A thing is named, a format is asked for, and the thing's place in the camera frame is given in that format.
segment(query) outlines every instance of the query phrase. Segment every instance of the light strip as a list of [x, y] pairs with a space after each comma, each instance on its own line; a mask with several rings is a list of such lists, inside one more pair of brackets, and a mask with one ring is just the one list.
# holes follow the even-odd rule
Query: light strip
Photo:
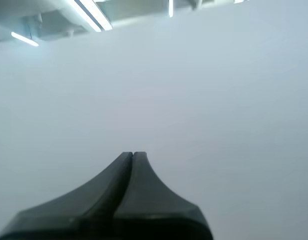
[[21, 41], [23, 41], [23, 42], [25, 42], [27, 44], [31, 44], [34, 47], [36, 47], [36, 46], [38, 47], [39, 46], [37, 42], [35, 42], [35, 41], [31, 40], [31, 39], [25, 38], [24, 36], [21, 36], [19, 34], [16, 34], [13, 31], [11, 32], [11, 35], [14, 38], [17, 38], [18, 40], [21, 40]]
[[101, 32], [101, 29], [97, 24], [84, 12], [84, 10], [74, 1], [70, 0], [69, 3], [75, 9], [75, 11], [96, 31]]
[[169, 17], [172, 18], [174, 15], [174, 0], [169, 0], [168, 3], [169, 3], [168, 6]]
[[110, 24], [107, 17], [104, 13], [98, 8], [96, 3], [93, 0], [80, 0], [80, 2], [86, 7], [86, 9], [93, 15], [93, 17], [98, 21], [98, 23], [105, 29], [105, 30], [112, 30], [113, 27]]
[[244, 1], [246, 1], [246, 0], [235, 0], [234, 3], [236, 3], [236, 4], [241, 4], [241, 3], [243, 3]]

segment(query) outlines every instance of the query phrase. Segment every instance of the white wall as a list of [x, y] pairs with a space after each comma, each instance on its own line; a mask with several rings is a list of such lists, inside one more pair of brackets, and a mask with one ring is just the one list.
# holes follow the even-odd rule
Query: white wall
[[0, 53], [0, 229], [147, 151], [217, 240], [308, 240], [308, 0]]

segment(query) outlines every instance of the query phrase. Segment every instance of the fluorescent light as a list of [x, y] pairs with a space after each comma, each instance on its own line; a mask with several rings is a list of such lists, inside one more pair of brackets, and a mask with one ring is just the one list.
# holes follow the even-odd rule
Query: fluorescent light
[[76, 12], [96, 31], [101, 32], [97, 24], [84, 12], [84, 10], [74, 1], [70, 0], [69, 3], [76, 10]]
[[104, 13], [98, 8], [96, 3], [93, 0], [80, 0], [80, 2], [86, 7], [86, 9], [93, 15], [93, 17], [98, 21], [98, 23], [105, 29], [105, 30], [112, 30], [113, 27], [110, 24], [107, 17]]
[[245, 2], [245, 1], [248, 1], [248, 0], [235, 0], [234, 3], [241, 4], [241, 3]]
[[38, 43], [36, 43], [35, 41], [33, 41], [33, 40], [31, 40], [31, 39], [28, 39], [28, 38], [25, 38], [24, 36], [21, 36], [21, 35], [19, 35], [19, 34], [16, 34], [16, 33], [14, 33], [13, 31], [11, 32], [11, 35], [14, 37], [14, 38], [17, 38], [17, 39], [19, 39], [19, 40], [21, 40], [21, 41], [23, 41], [23, 42], [25, 42], [25, 43], [27, 43], [27, 44], [31, 44], [32, 46], [34, 46], [34, 47], [38, 47]]
[[172, 16], [174, 15], [174, 0], [169, 0], [168, 3], [169, 3], [168, 6], [169, 17], [172, 18]]

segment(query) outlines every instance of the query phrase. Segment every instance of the black plastic part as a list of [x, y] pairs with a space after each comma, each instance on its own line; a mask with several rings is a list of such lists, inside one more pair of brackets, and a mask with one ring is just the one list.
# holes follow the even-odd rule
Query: black plastic part
[[109, 236], [113, 213], [129, 182], [132, 156], [132, 153], [124, 152], [81, 187], [20, 212], [0, 233], [0, 240]]
[[145, 152], [134, 154], [130, 182], [114, 214], [114, 228], [124, 239], [213, 239], [200, 209], [162, 183]]

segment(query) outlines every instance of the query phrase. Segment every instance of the ceiling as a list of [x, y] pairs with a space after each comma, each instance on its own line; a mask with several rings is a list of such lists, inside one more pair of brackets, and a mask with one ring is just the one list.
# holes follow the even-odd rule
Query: ceiling
[[[37, 42], [93, 32], [94, 29], [76, 12], [70, 1], [74, 0], [0, 0], [0, 47], [11, 43], [13, 46], [25, 44], [13, 38], [11, 32]], [[94, 1], [113, 28], [145, 17], [168, 15], [168, 0]], [[174, 11], [177, 14], [179, 10], [194, 11], [232, 3], [234, 0], [174, 0]]]

